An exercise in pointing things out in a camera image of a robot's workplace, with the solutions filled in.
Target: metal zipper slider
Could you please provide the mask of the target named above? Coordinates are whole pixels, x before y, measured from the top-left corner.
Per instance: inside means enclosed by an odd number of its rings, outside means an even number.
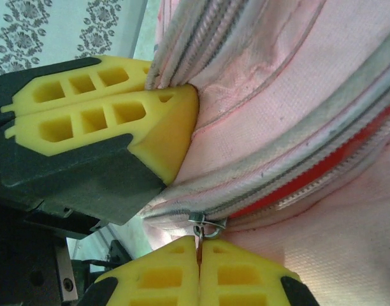
[[[226,229],[226,221],[227,220],[228,219],[225,218],[225,219],[218,220],[218,221],[208,221],[206,219],[205,214],[201,214],[198,212],[194,212],[194,213],[191,213],[189,215],[188,221],[195,223],[194,233],[196,236],[199,237],[198,249],[196,251],[196,259],[197,259],[199,265],[202,262],[202,243],[203,243],[204,238],[208,238],[208,239],[217,238],[220,235],[220,233],[222,233],[222,231],[224,229]],[[208,228],[212,227],[215,230],[209,234],[206,234],[205,227],[208,227]]]

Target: yellow foam jaw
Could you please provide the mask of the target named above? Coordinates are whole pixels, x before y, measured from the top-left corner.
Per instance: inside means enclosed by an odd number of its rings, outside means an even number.
[[[1,112],[16,117],[74,105],[123,92],[143,91],[151,62],[107,55],[98,65],[72,69],[31,80]]]
[[[183,237],[97,279],[115,277],[107,306],[195,306],[198,264],[194,237]]]
[[[194,237],[186,236],[96,284],[118,280],[107,306],[290,306],[280,279],[301,282],[296,273],[223,240],[204,242],[198,269]]]
[[[23,147],[54,156],[132,134],[128,150],[170,184],[184,160],[197,114],[196,90],[185,85],[105,96],[30,113],[17,117],[5,135],[15,136]]]

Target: zipper teeth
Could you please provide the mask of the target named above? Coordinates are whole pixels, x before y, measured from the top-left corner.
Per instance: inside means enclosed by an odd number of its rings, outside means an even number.
[[[382,126],[380,130],[372,136],[372,139],[357,150],[357,152],[350,156],[347,160],[345,160],[342,164],[339,164],[337,167],[333,168],[332,170],[328,171],[325,175],[323,175],[321,178],[318,178],[314,182],[310,183],[309,185],[305,186],[304,188],[296,191],[295,193],[287,196],[286,198],[283,198],[276,202],[273,205],[270,205],[268,207],[264,207],[257,212],[252,212],[250,214],[247,214],[245,216],[238,217],[234,219],[233,222],[229,223],[231,226],[239,226],[246,222],[253,222],[257,219],[267,216],[270,212],[278,211],[285,209],[287,207],[290,207],[291,205],[295,204],[296,202],[302,200],[303,198],[306,198],[307,196],[310,196],[311,194],[315,193],[316,191],[319,191],[326,185],[331,184],[335,181],[338,177],[341,177],[342,175],[346,174],[347,172],[351,171],[353,168],[355,168],[358,164],[360,164],[364,159],[366,159],[369,154],[371,154],[372,150],[379,146],[380,144],[384,143],[386,141],[387,136],[390,136],[390,122],[388,122],[386,125]]]
[[[216,46],[218,43],[223,44],[227,38],[228,31],[233,27],[232,24],[236,24],[236,16],[242,13],[246,1],[242,0],[240,2],[241,3],[239,4],[239,1],[233,0],[214,0],[209,4],[197,31],[194,34],[191,48],[188,50],[186,58],[182,61],[183,65],[178,68],[177,72],[173,75],[172,80],[182,78],[188,80],[187,74],[190,69],[198,66],[201,67],[200,70],[202,70],[205,67],[204,62],[210,61],[211,56],[213,56],[212,51],[217,49]],[[214,28],[216,30],[212,37],[208,37],[205,34],[209,28]]]
[[[288,184],[296,177],[313,168],[324,158],[336,151],[339,147],[349,141],[358,132],[371,123],[380,113],[382,113],[390,105],[390,99],[378,100],[372,106],[367,108],[362,116],[359,116],[351,124],[348,125],[339,135],[324,144],[319,150],[305,158],[302,162],[291,167],[288,171],[283,172],[279,177],[269,181],[268,183],[251,190],[249,193],[234,198],[226,203],[205,210],[205,214],[209,219],[222,219],[227,215],[231,215],[242,208],[249,206],[251,203],[264,198],[270,193],[276,191],[282,186]]]
[[[229,221],[228,226],[240,226],[245,222],[256,221],[260,217],[267,216],[267,214],[270,212],[283,210],[295,204],[296,202],[302,200],[303,198],[310,196],[314,192],[332,183],[332,181],[334,181],[341,175],[346,174],[348,171],[350,171],[355,166],[357,166],[362,160],[364,160],[372,152],[372,150],[375,147],[377,147],[378,145],[386,141],[386,138],[388,136],[390,136],[390,118],[386,120],[386,123],[380,127],[380,129],[371,137],[370,140],[364,143],[361,146],[361,148],[359,148],[354,153],[353,156],[348,157],[348,159],[346,159],[342,164],[339,164],[338,166],[336,166],[335,168],[327,172],[325,175],[323,175],[321,178],[318,178],[316,181],[296,191],[290,196],[281,199],[277,203],[270,205],[268,207],[264,207],[258,210],[257,212],[253,212],[251,214],[238,217],[236,219],[232,219],[232,222]],[[180,220],[175,221],[174,224],[168,224],[169,222],[171,222],[170,220],[164,222],[157,222],[157,225],[163,227],[164,229],[171,229],[171,230],[186,227],[189,225],[187,220],[189,214],[190,214],[189,210],[186,210],[185,212],[184,211],[171,212],[169,216],[179,217]],[[205,212],[205,214],[208,216],[209,219],[213,219],[211,218],[211,214],[207,214],[207,212]]]
[[[370,105],[363,113],[354,121],[352,121],[343,131],[325,143],[320,149],[308,156],[302,162],[296,164],[288,171],[283,172],[278,177],[270,180],[266,184],[249,191],[239,197],[235,197],[227,202],[220,204],[217,207],[212,207],[202,211],[209,220],[223,219],[257,201],[264,198],[266,195],[281,188],[294,180],[296,177],[311,169],[317,163],[329,156],[336,149],[341,147],[344,143],[349,141],[353,136],[365,128],[372,122],[380,113],[383,112],[390,105],[390,89],[377,99],[372,105]],[[178,209],[159,215],[148,216],[145,219],[154,226],[160,228],[178,228],[184,224],[188,224],[188,216],[192,210]]]

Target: pink fabric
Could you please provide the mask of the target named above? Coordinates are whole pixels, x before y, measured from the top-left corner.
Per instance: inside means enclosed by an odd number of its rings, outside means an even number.
[[[159,38],[172,2],[162,2]],[[229,44],[189,80],[201,103],[193,142],[176,182],[144,212],[201,209],[216,204],[211,199],[242,194],[258,166],[292,159],[316,133],[329,134],[348,106],[377,90],[372,84],[390,66],[390,45],[373,57],[390,39],[390,0],[268,3],[260,32],[252,35],[259,39],[225,61],[224,51],[238,47]],[[165,59],[166,70],[173,60]],[[167,73],[157,81],[178,82]],[[322,306],[390,306],[390,142],[336,183],[336,191],[313,195],[316,204],[295,217],[279,213],[283,221],[274,225],[233,226],[222,237],[299,273]],[[145,223],[154,248],[191,234],[190,227],[163,222],[168,231]]]
[[[156,45],[163,39],[179,2],[180,0],[161,0],[157,16],[157,27],[155,29]]]

